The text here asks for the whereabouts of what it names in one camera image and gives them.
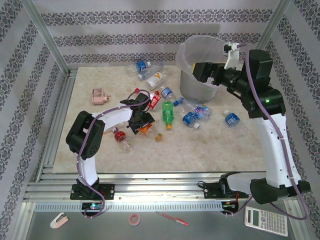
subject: gray surface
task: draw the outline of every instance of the gray surface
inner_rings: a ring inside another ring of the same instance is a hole
[[[251,207],[275,212],[269,204]],[[35,212],[27,235],[28,240],[294,240],[291,225],[288,237],[257,230],[244,225],[244,213],[225,218],[220,212],[166,212],[184,219],[183,226],[153,212],[140,212],[140,224],[130,226],[130,212],[104,213],[94,219],[85,219],[81,213],[66,212],[69,221],[58,229],[50,222],[59,212]]]

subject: beige surface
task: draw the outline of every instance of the beige surface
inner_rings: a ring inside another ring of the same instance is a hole
[[[167,85],[180,97],[180,70],[171,68],[173,75]],[[93,88],[103,88],[111,94],[104,105],[93,106]],[[135,88],[145,88],[145,82],[128,78],[124,67],[80,67],[77,72],[70,105],[66,115],[61,140],[56,154],[53,172],[76,172],[76,158],[66,144],[66,136],[79,112],[104,111],[126,99]],[[173,130],[166,131],[161,110],[152,112],[155,126],[163,134],[161,142],[149,140],[144,135],[135,135],[122,127],[127,136],[134,137],[134,149],[124,153],[119,149],[113,133],[103,135],[96,154],[98,173],[147,172],[147,171],[264,171],[265,161],[257,130],[241,102],[221,86],[215,97],[206,104],[213,110],[207,122],[200,122],[198,130],[188,128],[180,116],[173,122]],[[224,110],[235,112],[248,127],[248,135],[238,139],[224,121]]]

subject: green bottle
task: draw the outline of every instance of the green bottle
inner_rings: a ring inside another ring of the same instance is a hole
[[[172,122],[174,120],[174,106],[171,101],[165,101],[162,104],[162,119],[165,122],[167,130],[172,129]]]

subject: white bottle cap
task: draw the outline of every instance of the white bottle cap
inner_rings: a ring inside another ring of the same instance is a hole
[[[142,79],[144,79],[144,76],[142,74],[138,74],[138,79],[142,80]]]
[[[197,122],[195,125],[193,125],[193,127],[194,127],[195,129],[198,129],[198,128],[200,127],[200,124]]]

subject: blue bottle label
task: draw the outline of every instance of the blue bottle label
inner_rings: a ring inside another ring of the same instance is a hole
[[[189,112],[182,118],[182,121],[189,126],[195,119],[196,116]]]
[[[225,117],[225,121],[229,125],[229,127],[233,122],[237,120],[240,120],[240,118],[235,113],[230,113],[228,116]]]
[[[165,89],[162,90],[161,95],[166,98],[169,94],[171,94],[172,91],[170,88],[166,87]]]
[[[138,69],[139,69],[139,73],[147,68],[147,66],[146,66],[146,64],[145,64],[144,61],[138,61],[138,62],[136,63],[136,66],[137,66]]]
[[[198,104],[196,108],[194,109],[194,115],[201,119],[204,116],[204,112],[208,109],[206,105]]]

